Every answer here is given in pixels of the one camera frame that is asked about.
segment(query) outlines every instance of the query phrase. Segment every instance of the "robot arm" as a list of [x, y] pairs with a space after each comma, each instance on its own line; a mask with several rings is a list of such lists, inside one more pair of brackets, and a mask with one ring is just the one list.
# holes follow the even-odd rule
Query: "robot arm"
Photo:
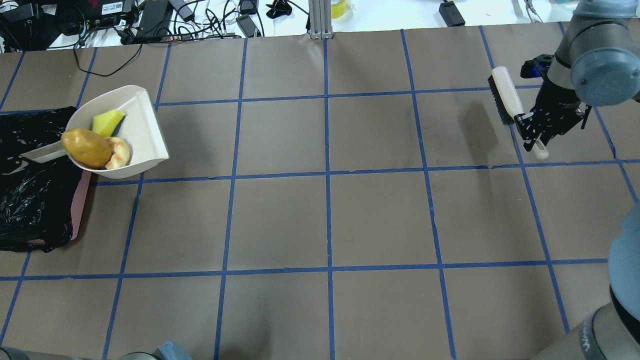
[[[545, 158], [549, 140], [586, 123], [592, 106], [640, 102], [640, 42], [627, 28], [640, 0], [580, 0], [554, 55], [525, 62], [523, 78], [543, 78], [529, 113], [505, 111], [513, 106], [513, 84], [494, 69], [490, 84], [505, 124], [516, 124], [527, 151]], [[581, 103], [586, 113], [580, 111]]]

